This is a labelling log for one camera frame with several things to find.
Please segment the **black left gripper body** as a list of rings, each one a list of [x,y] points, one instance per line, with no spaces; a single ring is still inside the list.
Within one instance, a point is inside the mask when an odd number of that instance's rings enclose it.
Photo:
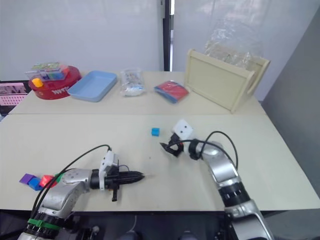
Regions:
[[[112,202],[118,200],[118,190],[122,180],[118,166],[112,166],[104,177],[104,189],[112,191]]]

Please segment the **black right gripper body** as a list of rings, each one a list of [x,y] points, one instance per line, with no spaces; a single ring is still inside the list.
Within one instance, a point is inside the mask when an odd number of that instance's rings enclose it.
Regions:
[[[173,143],[178,142],[180,140],[181,140],[180,137],[176,133],[173,133],[172,136],[170,137],[170,144],[172,144],[171,148],[174,150],[179,150],[179,155],[184,151],[184,144],[183,143],[173,144]]]

